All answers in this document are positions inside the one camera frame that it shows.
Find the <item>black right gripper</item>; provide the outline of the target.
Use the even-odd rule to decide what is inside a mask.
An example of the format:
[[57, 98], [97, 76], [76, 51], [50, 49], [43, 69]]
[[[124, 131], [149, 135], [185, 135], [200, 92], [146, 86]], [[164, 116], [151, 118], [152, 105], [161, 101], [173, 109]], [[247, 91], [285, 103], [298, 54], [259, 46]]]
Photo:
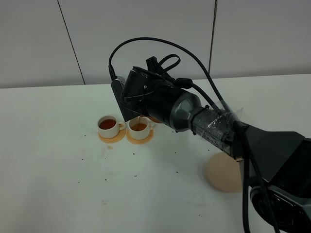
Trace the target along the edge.
[[148, 116], [145, 107], [144, 96], [131, 96], [131, 97], [116, 97], [121, 114], [125, 122], [132, 120], [136, 117]]

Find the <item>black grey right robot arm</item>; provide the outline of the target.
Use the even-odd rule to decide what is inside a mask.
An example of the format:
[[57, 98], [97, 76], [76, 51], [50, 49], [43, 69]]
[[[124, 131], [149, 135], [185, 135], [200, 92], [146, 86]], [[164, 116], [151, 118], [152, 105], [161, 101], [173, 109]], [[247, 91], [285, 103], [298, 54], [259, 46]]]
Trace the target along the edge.
[[238, 120], [191, 79], [174, 79], [162, 61], [133, 67], [127, 78], [109, 68], [111, 86], [125, 121], [152, 117], [177, 132], [193, 134], [242, 162], [242, 218], [249, 232], [248, 205], [276, 232], [311, 230], [311, 141], [296, 132], [264, 131]]

